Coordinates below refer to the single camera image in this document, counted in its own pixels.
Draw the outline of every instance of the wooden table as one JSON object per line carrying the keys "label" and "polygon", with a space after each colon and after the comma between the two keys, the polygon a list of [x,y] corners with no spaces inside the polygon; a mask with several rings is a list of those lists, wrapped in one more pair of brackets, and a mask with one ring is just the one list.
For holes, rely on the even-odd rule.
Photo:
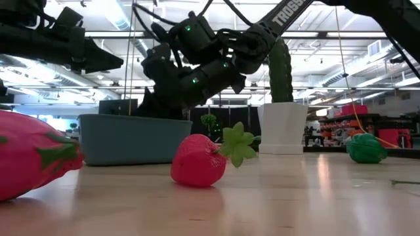
{"label": "wooden table", "polygon": [[0,204],[0,235],[387,236],[420,232],[420,161],[357,165],[345,154],[230,165],[213,188],[173,183],[169,165],[93,168]]}

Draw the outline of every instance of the yellow cable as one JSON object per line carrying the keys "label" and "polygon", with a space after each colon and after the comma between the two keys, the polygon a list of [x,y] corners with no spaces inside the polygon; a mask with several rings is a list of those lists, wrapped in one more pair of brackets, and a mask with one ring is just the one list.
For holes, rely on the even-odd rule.
{"label": "yellow cable", "polygon": [[[337,7],[335,7],[335,19],[337,21],[337,32],[339,34],[339,45],[340,45],[340,54],[341,54],[341,64],[343,65],[343,72],[345,74],[346,73],[346,66],[344,64],[343,46],[341,44],[341,32],[340,32],[339,14],[338,14]],[[346,84],[347,84],[347,89],[348,89],[348,95],[350,96],[350,99],[352,101],[353,112],[354,112],[354,116],[356,117],[357,124],[358,124],[360,130],[362,130],[365,134],[368,134],[368,132],[366,132],[366,130],[364,130],[362,124],[360,123],[359,116],[357,116],[357,113],[356,113],[356,105],[354,105],[353,95],[351,93],[350,86],[348,85],[347,76],[345,77],[345,79],[346,79]],[[386,144],[390,145],[391,147],[400,148],[400,147],[398,147],[398,146],[396,146],[396,145],[394,145],[392,143],[389,143],[389,142],[387,142],[387,141],[385,141],[383,139],[380,139],[378,137],[375,137],[375,138],[377,140],[379,140],[379,141],[382,141],[383,143],[386,143]]]}

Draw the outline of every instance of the pink dragon fruit toy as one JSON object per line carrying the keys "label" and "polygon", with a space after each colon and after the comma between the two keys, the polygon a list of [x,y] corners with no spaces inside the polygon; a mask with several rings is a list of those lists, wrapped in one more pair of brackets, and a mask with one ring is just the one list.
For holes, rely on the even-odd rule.
{"label": "pink dragon fruit toy", "polygon": [[39,119],[0,111],[0,202],[83,166],[79,143]]}

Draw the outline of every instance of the green plant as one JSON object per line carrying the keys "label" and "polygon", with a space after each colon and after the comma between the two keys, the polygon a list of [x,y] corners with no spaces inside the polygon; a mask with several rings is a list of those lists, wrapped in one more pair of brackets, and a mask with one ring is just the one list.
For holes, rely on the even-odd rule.
{"label": "green plant", "polygon": [[282,38],[278,38],[268,54],[268,68],[272,102],[293,102],[291,57]]}
{"label": "green plant", "polygon": [[201,119],[201,123],[207,128],[207,130],[209,131],[208,136],[211,135],[211,130],[215,127],[216,125],[216,116],[213,114],[207,114],[207,115],[202,115],[200,117]]}
{"label": "green plant", "polygon": [[71,123],[71,124],[70,124],[70,128],[72,128],[72,129],[77,128],[77,124],[76,124],[76,123]]}

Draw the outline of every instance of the dragon fruit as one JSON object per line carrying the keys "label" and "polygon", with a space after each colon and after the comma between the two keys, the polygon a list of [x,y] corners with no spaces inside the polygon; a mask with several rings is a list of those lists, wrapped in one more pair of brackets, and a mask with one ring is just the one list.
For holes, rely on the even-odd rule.
{"label": "dragon fruit", "polygon": [[0,201],[19,197],[83,166],[79,143],[45,122],[0,111]]}
{"label": "dragon fruit", "polygon": [[224,143],[220,148],[208,137],[192,134],[178,147],[172,162],[171,177],[183,185],[209,187],[223,177],[227,159],[238,168],[244,158],[255,157],[257,154],[249,145],[258,139],[258,136],[243,131],[242,122],[233,128],[223,129]]}

